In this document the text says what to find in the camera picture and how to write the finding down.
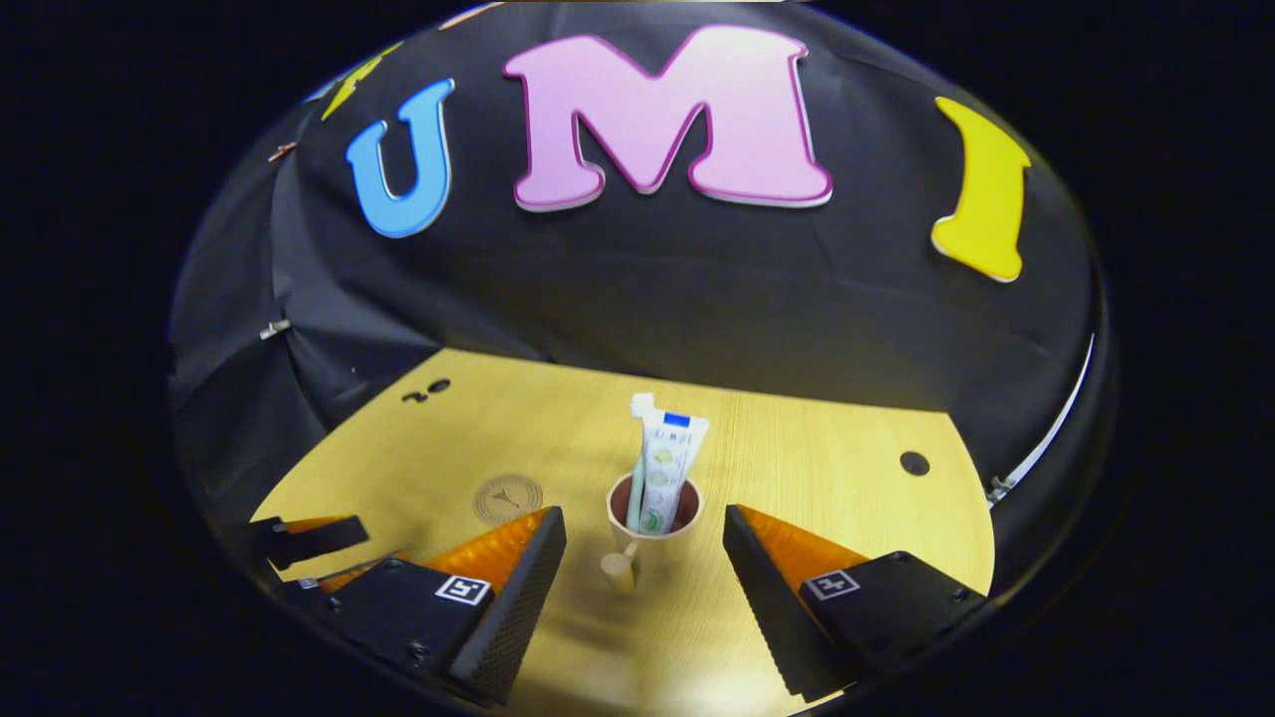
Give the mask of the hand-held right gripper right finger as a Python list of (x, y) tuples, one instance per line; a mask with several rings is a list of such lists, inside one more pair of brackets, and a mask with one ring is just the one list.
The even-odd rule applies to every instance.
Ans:
[(864, 558), (729, 504), (724, 550), (789, 693), (807, 702), (924, 666), (987, 598), (907, 551)]

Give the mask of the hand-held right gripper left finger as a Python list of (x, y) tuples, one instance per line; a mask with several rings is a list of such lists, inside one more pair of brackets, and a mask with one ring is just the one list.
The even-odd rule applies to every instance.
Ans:
[(504, 706), (567, 543), (547, 506), (419, 566), (386, 558), (324, 600), (324, 623), (379, 663), (478, 706)]

